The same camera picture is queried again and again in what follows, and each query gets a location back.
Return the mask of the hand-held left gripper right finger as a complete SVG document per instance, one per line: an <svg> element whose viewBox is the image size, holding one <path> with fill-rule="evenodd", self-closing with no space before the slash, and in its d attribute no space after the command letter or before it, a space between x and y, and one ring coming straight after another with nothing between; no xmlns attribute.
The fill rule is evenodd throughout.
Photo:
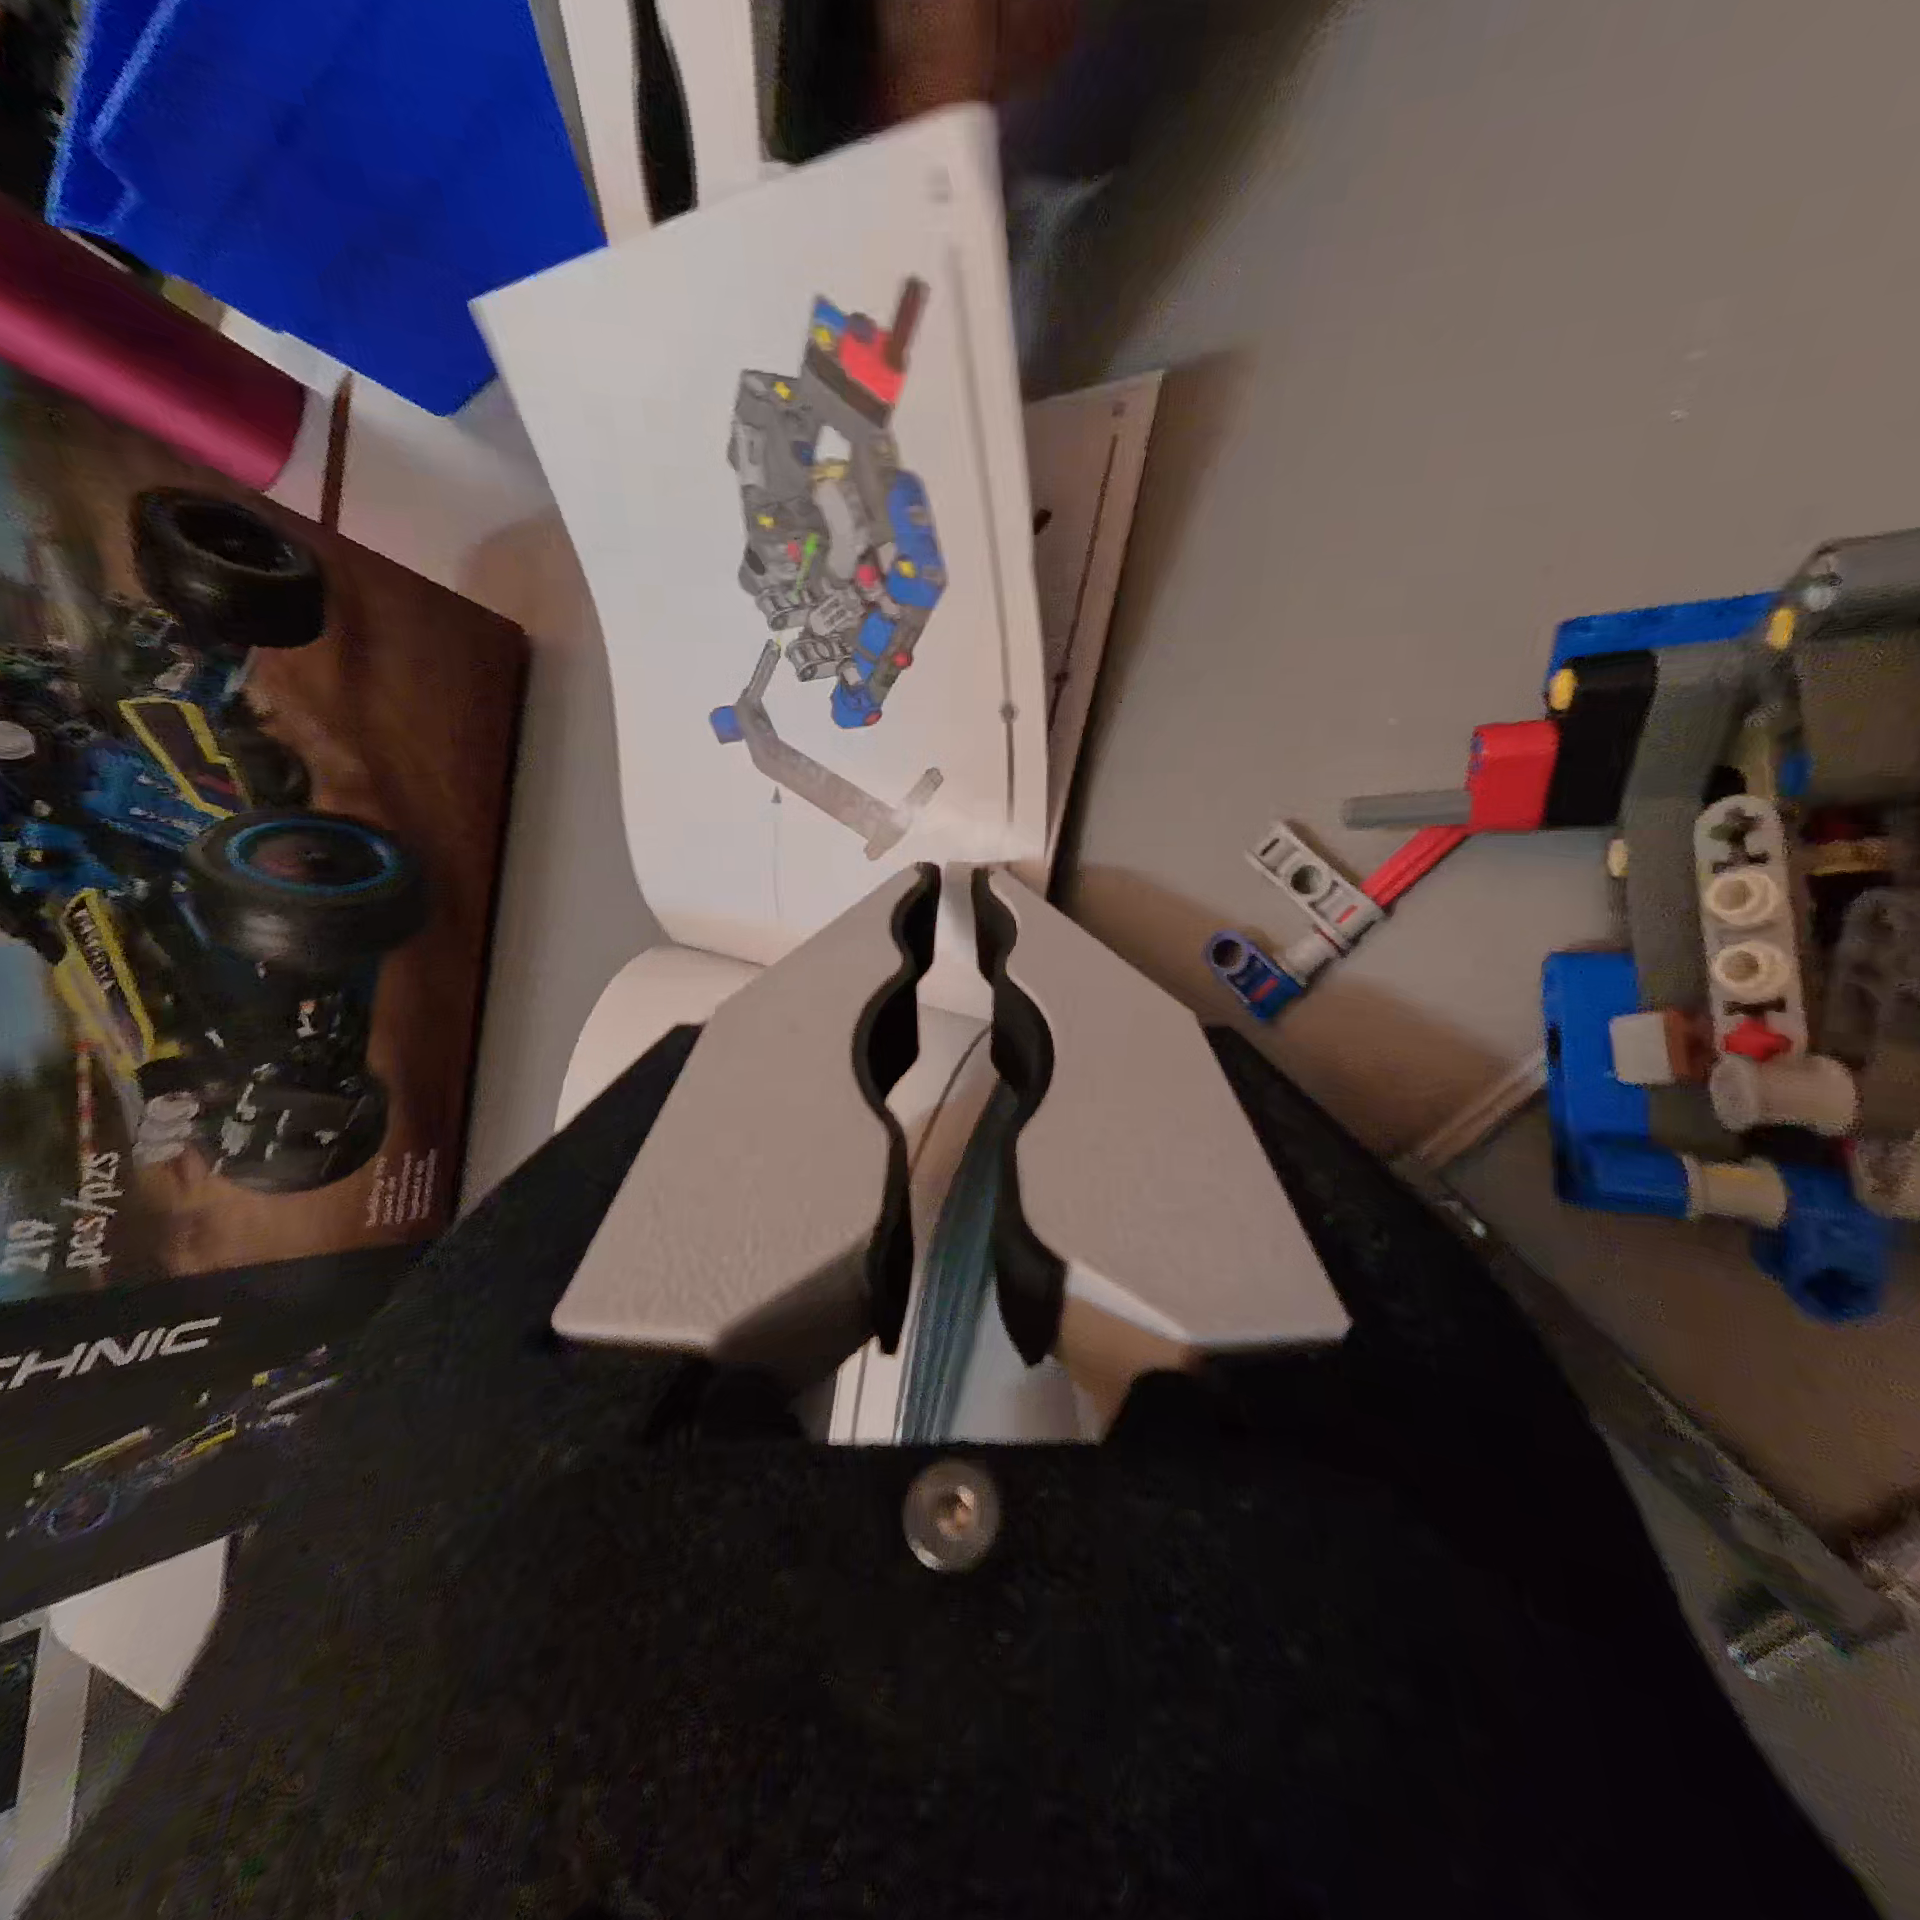
<svg viewBox="0 0 1920 1920"><path fill-rule="evenodd" d="M1139 1377L1352 1328L1192 1012L1006 869L972 872L999 1145L991 1268L1025 1364L1116 1413Z"/></svg>

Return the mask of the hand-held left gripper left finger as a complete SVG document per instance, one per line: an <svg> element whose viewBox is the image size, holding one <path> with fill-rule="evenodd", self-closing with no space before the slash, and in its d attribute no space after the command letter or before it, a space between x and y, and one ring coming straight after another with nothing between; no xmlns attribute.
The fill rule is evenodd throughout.
<svg viewBox="0 0 1920 1920"><path fill-rule="evenodd" d="M913 1277L905 1131L942 871L891 876L717 1004L561 1291L575 1347L813 1388L899 1347Z"/></svg>

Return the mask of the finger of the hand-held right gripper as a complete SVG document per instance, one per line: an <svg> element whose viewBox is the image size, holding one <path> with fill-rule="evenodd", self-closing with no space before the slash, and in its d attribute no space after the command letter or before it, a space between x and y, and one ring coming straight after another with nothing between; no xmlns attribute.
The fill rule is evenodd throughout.
<svg viewBox="0 0 1920 1920"><path fill-rule="evenodd" d="M693 206L707 208L780 177L771 102L780 4L660 1L687 119Z"/></svg>
<svg viewBox="0 0 1920 1920"><path fill-rule="evenodd" d="M657 28L646 1L557 1L567 77L583 174L606 235L646 232L656 217L639 143L639 81L657 67L645 46Z"/></svg>

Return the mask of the red lego axle with connectors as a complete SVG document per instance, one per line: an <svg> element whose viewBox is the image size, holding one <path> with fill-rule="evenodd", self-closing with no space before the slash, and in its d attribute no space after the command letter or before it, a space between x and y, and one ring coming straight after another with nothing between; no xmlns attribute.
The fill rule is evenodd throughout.
<svg viewBox="0 0 1920 1920"><path fill-rule="evenodd" d="M1270 822L1246 857L1302 917L1302 931L1280 951L1246 931L1215 931L1204 943L1207 972L1251 1019L1278 1022L1321 974L1387 919L1396 901L1470 838L1468 824L1422 824L1365 879L1356 879L1291 822Z"/></svg>

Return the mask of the grey lego beam with axles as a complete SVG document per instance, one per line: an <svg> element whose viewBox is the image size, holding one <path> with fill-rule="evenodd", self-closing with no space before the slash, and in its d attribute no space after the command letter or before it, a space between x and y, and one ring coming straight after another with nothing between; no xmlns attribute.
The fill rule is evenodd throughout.
<svg viewBox="0 0 1920 1920"><path fill-rule="evenodd" d="M1733 1584L1712 1607L1727 1665L1772 1685L1799 1664L1848 1661L1915 1641L1915 1596L1829 1548L1688 1408L1621 1349L1452 1187L1448 1167L1545 1091L1545 1051L1502 1072L1395 1165L1486 1256L1587 1403L1599 1432L1686 1509L1721 1549Z"/></svg>

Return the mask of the lego instruction booklet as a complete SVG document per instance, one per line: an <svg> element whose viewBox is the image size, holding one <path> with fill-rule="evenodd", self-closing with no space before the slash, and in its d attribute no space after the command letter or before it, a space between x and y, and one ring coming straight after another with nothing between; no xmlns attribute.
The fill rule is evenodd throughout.
<svg viewBox="0 0 1920 1920"><path fill-rule="evenodd" d="M1000 133L949 105L471 310L607 649L620 816L667 963L752 981L942 871L923 1112L984 1054L972 872L1057 845ZM694 1016L684 1056L717 1004Z"/></svg>

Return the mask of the partly built lego buggy model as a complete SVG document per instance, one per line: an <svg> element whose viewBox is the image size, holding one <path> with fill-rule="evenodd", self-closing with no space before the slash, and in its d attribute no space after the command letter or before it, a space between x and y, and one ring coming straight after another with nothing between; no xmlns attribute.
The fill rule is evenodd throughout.
<svg viewBox="0 0 1920 1920"><path fill-rule="evenodd" d="M1579 614L1543 713L1452 789L1347 800L1471 838L1599 832L1612 947L1543 959L1555 1188L1734 1220L1804 1316L1880 1313L1915 1259L1917 532L1819 544L1769 591Z"/></svg>

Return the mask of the lego set box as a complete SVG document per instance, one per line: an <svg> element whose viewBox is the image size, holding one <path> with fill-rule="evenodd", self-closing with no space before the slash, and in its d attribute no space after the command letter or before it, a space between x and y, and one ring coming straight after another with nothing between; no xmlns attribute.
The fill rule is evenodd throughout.
<svg viewBox="0 0 1920 1920"><path fill-rule="evenodd" d="M232 1533L456 1208L515 623L3 382L5 1621Z"/></svg>

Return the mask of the blue plastic storage bin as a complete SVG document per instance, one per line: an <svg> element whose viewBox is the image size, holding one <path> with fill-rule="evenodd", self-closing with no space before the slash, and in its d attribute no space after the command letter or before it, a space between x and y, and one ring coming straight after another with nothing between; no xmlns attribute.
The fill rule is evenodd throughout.
<svg viewBox="0 0 1920 1920"><path fill-rule="evenodd" d="M99 1L46 213L431 415L606 235L524 1Z"/></svg>

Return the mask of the maroon drinking bottle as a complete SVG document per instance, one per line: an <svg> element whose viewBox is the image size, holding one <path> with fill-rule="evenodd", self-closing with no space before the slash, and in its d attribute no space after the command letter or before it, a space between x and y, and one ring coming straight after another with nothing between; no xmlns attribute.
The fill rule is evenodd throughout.
<svg viewBox="0 0 1920 1920"><path fill-rule="evenodd" d="M3 199L3 359L187 461L264 494L308 388L79 240Z"/></svg>

